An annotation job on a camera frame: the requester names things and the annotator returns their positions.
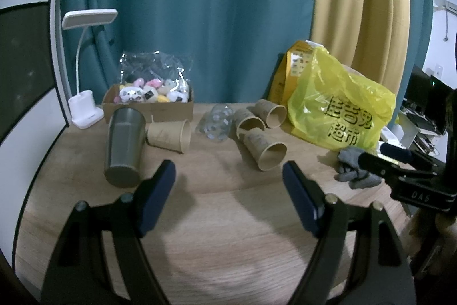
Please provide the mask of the orange paper package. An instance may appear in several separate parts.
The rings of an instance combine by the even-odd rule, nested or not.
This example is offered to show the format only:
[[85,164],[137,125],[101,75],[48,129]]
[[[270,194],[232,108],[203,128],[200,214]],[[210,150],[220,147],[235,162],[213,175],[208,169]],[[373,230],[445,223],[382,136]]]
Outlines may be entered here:
[[268,94],[269,101],[286,106],[296,89],[298,78],[311,61],[311,55],[317,46],[321,46],[321,44],[310,40],[298,40],[286,51],[273,75]]

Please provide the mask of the grey glove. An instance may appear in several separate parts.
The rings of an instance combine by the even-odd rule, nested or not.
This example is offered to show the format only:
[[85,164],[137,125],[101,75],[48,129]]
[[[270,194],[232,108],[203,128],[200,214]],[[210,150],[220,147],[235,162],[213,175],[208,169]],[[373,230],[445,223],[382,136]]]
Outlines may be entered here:
[[359,156],[366,151],[355,146],[348,146],[338,153],[337,175],[335,179],[339,182],[348,183],[349,187],[355,189],[366,189],[377,187],[382,179],[364,170],[359,165]]

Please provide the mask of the yellow plastic shopping bag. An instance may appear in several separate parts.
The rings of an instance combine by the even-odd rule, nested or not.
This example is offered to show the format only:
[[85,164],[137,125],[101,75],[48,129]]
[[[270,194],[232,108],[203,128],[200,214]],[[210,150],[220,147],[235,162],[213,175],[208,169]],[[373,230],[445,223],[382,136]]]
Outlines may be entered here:
[[349,146],[374,150],[395,107],[393,92],[348,72],[321,46],[314,49],[287,102],[291,134],[335,151]]

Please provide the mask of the yellow curtain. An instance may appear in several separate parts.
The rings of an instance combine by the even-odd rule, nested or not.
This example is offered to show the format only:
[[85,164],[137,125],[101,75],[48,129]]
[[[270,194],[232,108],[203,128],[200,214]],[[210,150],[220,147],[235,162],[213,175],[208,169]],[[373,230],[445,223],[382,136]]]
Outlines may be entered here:
[[410,32],[410,0],[314,0],[310,38],[342,64],[399,91]]

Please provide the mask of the brown paper cup near bag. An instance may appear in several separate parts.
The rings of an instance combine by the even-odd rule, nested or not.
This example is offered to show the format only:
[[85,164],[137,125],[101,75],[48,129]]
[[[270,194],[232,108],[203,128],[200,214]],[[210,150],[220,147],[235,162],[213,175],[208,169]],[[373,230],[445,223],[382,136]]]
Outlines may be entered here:
[[256,102],[254,113],[264,121],[268,128],[278,128],[286,119],[287,109],[284,105],[261,99]]

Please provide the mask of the black monitor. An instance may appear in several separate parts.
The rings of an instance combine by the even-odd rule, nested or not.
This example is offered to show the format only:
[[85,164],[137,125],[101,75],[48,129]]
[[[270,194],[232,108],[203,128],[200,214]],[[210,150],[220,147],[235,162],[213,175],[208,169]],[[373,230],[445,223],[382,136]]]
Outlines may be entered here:
[[456,90],[414,66],[404,96],[409,118],[418,128],[444,135],[455,123]]

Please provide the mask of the cardboard tray box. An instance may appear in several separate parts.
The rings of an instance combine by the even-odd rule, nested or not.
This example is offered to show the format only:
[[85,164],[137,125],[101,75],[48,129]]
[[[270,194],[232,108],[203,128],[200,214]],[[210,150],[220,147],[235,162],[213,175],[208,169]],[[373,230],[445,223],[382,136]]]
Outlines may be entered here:
[[119,95],[119,85],[113,84],[105,93],[101,102],[102,110],[104,111],[105,121],[109,123],[113,113],[124,107],[130,107],[140,112],[145,118],[147,123],[152,121],[166,122],[166,121],[182,121],[193,119],[194,101],[193,92],[190,93],[190,99],[187,103],[170,102],[170,103],[147,103],[147,102],[133,102],[116,104],[115,97]]

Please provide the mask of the printed brown paper cup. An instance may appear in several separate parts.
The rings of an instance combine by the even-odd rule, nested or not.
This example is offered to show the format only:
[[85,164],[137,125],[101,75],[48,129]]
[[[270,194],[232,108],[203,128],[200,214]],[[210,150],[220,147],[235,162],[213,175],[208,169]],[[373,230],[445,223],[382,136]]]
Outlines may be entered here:
[[276,141],[260,128],[252,128],[247,131],[243,144],[262,171],[268,171],[280,165],[287,152],[284,142]]

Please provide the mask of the brown paper cup middle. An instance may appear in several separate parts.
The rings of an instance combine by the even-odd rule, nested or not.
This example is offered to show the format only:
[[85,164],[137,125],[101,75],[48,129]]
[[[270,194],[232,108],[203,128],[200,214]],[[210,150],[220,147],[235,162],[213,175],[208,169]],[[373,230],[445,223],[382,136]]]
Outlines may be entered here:
[[235,126],[235,134],[238,140],[242,141],[248,131],[254,128],[259,128],[264,131],[266,126],[263,120],[247,108],[238,109],[233,115]]

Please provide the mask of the white desk lamp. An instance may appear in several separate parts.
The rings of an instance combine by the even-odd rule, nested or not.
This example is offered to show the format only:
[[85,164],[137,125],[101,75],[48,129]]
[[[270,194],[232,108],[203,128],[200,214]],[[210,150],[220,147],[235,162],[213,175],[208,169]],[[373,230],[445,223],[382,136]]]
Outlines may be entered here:
[[81,130],[90,128],[104,118],[103,110],[95,103],[92,89],[82,85],[83,77],[92,78],[92,73],[85,73],[89,65],[82,63],[81,56],[85,50],[97,46],[98,33],[112,24],[117,16],[116,9],[81,9],[66,12],[61,22],[63,31],[81,29],[74,57],[75,94],[67,100],[71,122]]

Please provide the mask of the brown paper cup near tumbler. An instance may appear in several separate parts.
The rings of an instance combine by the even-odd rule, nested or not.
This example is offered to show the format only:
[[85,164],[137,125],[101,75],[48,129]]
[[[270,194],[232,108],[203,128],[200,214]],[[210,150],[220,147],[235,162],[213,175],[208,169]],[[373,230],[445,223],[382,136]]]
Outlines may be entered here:
[[191,143],[189,120],[153,122],[147,127],[147,144],[174,152],[185,153]]

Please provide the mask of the grey metal tumbler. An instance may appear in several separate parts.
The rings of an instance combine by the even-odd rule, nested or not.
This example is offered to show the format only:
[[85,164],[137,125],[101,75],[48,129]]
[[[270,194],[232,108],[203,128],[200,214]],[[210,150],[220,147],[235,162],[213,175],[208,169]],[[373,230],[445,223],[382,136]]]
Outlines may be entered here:
[[127,188],[140,183],[145,130],[145,118],[131,107],[121,107],[110,118],[104,175],[113,186]]

